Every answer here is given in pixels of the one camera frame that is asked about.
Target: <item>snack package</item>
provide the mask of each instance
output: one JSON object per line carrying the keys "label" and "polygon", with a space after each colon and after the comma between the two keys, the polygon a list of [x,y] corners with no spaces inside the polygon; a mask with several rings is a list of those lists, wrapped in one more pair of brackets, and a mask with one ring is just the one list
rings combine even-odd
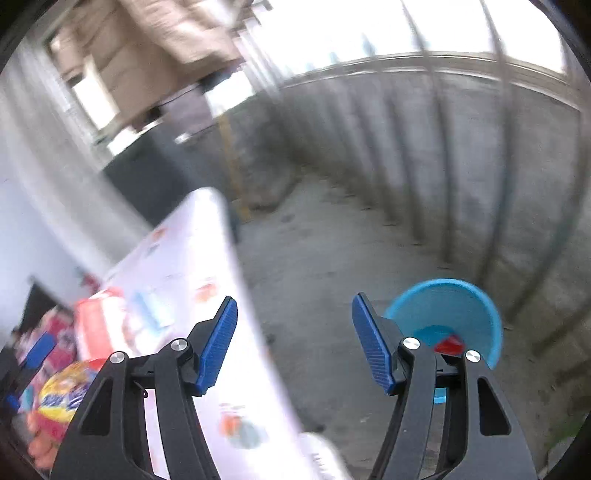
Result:
{"label": "snack package", "polygon": [[17,345],[17,358],[22,362],[43,333],[56,339],[56,346],[43,362],[43,366],[21,397],[21,410],[31,411],[34,400],[47,380],[76,359],[76,344],[72,314],[59,307],[49,310],[29,335],[21,337]]}
{"label": "snack package", "polygon": [[53,375],[37,397],[35,419],[39,428],[61,442],[74,413],[105,359],[80,361]]}

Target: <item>metal pole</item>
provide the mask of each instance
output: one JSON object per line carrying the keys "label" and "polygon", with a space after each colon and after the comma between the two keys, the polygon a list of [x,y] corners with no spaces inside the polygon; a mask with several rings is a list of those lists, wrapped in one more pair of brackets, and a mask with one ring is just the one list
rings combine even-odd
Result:
{"label": "metal pole", "polygon": [[486,247],[482,263],[476,274],[475,283],[483,286],[491,272],[493,260],[498,252],[503,233],[506,229],[509,205],[513,197],[515,184],[515,95],[514,87],[511,85],[511,74],[507,64],[505,50],[491,13],[486,6],[485,0],[480,0],[482,11],[486,18],[491,40],[495,49],[496,64],[501,78],[501,124],[503,130],[503,171],[500,179],[500,192],[497,202],[495,219],[493,221],[492,233]]}
{"label": "metal pole", "polygon": [[453,261],[456,233],[456,218],[454,214],[456,203],[456,175],[454,172],[452,145],[450,140],[450,118],[447,111],[447,105],[444,97],[444,87],[441,81],[440,73],[433,66],[431,54],[425,46],[423,36],[421,35],[417,24],[414,22],[403,0],[401,0],[401,4],[404,15],[408,21],[408,25],[410,26],[418,48],[421,51],[423,66],[429,75],[431,82],[431,94],[433,96],[433,105],[435,106],[435,114],[437,124],[439,126],[445,190],[445,221],[443,233],[441,236],[440,255],[441,260],[443,261],[443,266],[446,267]]}

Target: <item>blue object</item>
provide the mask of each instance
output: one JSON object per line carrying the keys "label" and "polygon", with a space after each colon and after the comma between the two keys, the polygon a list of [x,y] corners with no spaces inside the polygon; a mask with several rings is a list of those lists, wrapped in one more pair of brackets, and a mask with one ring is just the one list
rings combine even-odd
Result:
{"label": "blue object", "polygon": [[12,394],[7,395],[6,403],[8,404],[8,407],[11,408],[12,410],[14,410],[15,412],[18,412],[18,409],[21,408],[21,404],[18,401],[18,398],[16,398]]}
{"label": "blue object", "polygon": [[[418,283],[400,295],[384,314],[405,336],[431,347],[456,334],[467,350],[476,350],[490,369],[496,367],[503,344],[501,317],[481,289],[453,278]],[[446,389],[435,389],[435,403],[444,403]]]}
{"label": "blue object", "polygon": [[369,362],[374,380],[390,395],[396,386],[392,378],[392,357],[372,316],[359,295],[353,299],[352,314],[353,325],[357,330],[361,347],[363,347],[365,358]]}
{"label": "blue object", "polygon": [[238,305],[232,299],[222,312],[199,358],[199,376],[195,386],[201,395],[205,395],[207,389],[216,384],[237,323]]}
{"label": "blue object", "polygon": [[55,337],[49,332],[45,332],[39,337],[39,340],[27,354],[24,365],[25,368],[36,370],[45,361],[47,355],[51,353],[56,345]]}

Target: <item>concrete floor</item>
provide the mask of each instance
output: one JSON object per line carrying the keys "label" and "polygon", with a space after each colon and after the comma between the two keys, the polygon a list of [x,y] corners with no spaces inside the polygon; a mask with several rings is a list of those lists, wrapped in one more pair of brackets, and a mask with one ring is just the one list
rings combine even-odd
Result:
{"label": "concrete floor", "polygon": [[[323,430],[355,478],[368,477],[394,407],[371,376],[351,322],[364,291],[378,313],[413,284],[462,276],[437,268],[428,247],[405,226],[385,226],[377,210],[312,174],[282,205],[242,228],[238,248],[246,282],[272,354],[304,427]],[[505,332],[496,370],[538,467],[567,398],[551,388],[518,330]],[[443,409],[434,412],[426,472],[437,455]]]}

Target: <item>colorful snack bag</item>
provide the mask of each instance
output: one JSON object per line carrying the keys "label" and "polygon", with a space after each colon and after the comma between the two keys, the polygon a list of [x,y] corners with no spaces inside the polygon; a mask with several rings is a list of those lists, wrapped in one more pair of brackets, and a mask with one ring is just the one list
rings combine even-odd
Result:
{"label": "colorful snack bag", "polygon": [[53,375],[39,392],[35,419],[39,428],[61,442],[74,413],[105,359],[80,361]]}

